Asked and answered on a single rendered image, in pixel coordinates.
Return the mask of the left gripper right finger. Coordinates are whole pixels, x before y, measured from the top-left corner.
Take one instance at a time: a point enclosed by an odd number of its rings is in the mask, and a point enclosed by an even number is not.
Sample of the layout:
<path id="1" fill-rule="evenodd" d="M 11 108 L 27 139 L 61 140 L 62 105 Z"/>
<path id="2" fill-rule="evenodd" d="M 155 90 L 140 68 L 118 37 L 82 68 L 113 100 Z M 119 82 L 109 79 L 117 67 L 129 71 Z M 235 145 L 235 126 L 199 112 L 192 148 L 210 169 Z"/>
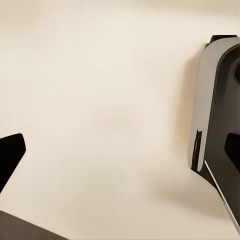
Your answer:
<path id="1" fill-rule="evenodd" d="M 240 173 L 240 135 L 229 133 L 224 146 L 224 151 Z"/>

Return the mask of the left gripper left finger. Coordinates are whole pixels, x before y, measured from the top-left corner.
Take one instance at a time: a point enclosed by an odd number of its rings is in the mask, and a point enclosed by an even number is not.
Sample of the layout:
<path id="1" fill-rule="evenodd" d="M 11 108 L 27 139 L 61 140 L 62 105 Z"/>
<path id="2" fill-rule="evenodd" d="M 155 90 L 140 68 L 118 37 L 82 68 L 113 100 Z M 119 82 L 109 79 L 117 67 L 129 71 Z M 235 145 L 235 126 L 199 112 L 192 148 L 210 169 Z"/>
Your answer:
<path id="1" fill-rule="evenodd" d="M 0 138 L 0 193 L 26 153 L 22 133 Z"/>

